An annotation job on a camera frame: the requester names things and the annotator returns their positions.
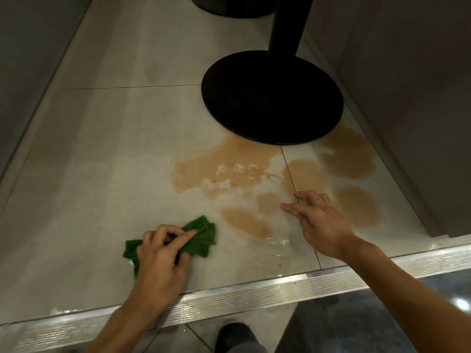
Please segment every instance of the metal threshold strip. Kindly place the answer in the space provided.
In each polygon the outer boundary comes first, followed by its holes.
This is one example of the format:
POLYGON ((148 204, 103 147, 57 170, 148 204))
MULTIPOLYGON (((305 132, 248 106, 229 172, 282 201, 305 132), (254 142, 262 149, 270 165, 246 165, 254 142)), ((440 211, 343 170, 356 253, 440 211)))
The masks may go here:
MULTIPOLYGON (((393 258, 421 278, 471 268, 471 244, 393 258)), ((151 328, 365 289, 348 266, 191 292, 166 310, 151 328)), ((0 326, 3 352, 40 352, 93 340, 119 306, 0 326)))

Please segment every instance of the forearm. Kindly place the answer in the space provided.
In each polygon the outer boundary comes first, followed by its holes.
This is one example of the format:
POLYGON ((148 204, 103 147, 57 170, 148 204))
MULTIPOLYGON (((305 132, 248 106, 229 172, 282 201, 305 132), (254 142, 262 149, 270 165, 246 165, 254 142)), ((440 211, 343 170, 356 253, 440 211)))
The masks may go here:
POLYGON ((145 313, 125 304, 111 315, 87 353, 132 352, 151 322, 145 313))
POLYGON ((365 281, 418 352, 469 352, 471 317, 357 239, 345 262, 365 281))

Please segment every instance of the green rag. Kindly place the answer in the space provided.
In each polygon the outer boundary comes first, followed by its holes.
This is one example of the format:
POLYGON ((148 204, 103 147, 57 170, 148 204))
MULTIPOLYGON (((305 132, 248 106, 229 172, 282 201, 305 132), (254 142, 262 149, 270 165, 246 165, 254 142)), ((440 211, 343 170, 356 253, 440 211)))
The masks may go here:
MULTIPOLYGON (((179 251, 175 262, 178 261, 178 257, 181 253, 189 253, 191 255, 199 255, 201 257, 207 257, 209 254, 209 246, 216 243, 216 226, 214 223, 210 223, 205 215, 193 220, 192 222, 184 225, 181 229, 184 231, 190 231, 197 229, 198 232, 186 243, 179 251)), ((170 241, 174 240, 177 236, 170 234, 170 241)), ((126 259, 130 259, 134 264, 134 275, 138 275, 139 271, 139 259, 137 248, 142 244, 142 240, 127 240, 125 243, 126 249, 122 254, 126 259)))

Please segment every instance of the foot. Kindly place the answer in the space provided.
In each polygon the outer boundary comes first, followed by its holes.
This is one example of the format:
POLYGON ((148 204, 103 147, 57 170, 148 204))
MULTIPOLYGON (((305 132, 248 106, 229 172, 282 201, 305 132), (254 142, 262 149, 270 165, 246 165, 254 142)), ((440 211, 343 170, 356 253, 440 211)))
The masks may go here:
POLYGON ((227 351, 234 348, 236 345, 245 342, 258 342, 249 326, 241 322, 228 323, 222 326, 219 331, 214 353, 227 353, 227 351))

